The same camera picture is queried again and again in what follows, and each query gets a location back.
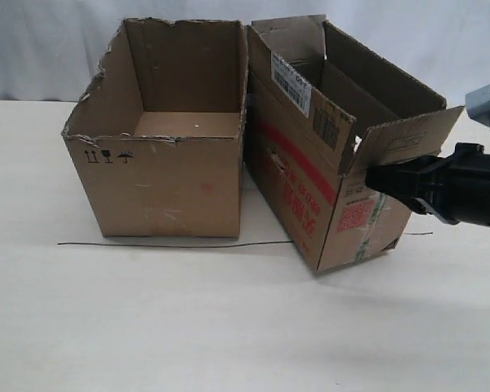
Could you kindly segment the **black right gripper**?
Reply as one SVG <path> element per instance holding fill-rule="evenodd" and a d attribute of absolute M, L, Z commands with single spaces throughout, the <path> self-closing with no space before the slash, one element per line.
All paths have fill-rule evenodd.
<path fill-rule="evenodd" d="M 434 165 L 431 191 L 408 192 L 419 172 Z M 490 154 L 477 143 L 458 143 L 452 154 L 423 155 L 402 163 L 369 167 L 365 185 L 400 201 L 418 215 L 435 215 L 450 224 L 490 227 Z"/>

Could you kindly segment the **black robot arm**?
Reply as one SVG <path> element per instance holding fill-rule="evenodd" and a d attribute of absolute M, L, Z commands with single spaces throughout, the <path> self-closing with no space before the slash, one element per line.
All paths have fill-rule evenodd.
<path fill-rule="evenodd" d="M 476 142 L 457 142 L 447 157 L 423 153 L 392 163 L 371 163 L 366 185 L 411 212 L 445 225 L 490 228 L 490 154 Z"/>

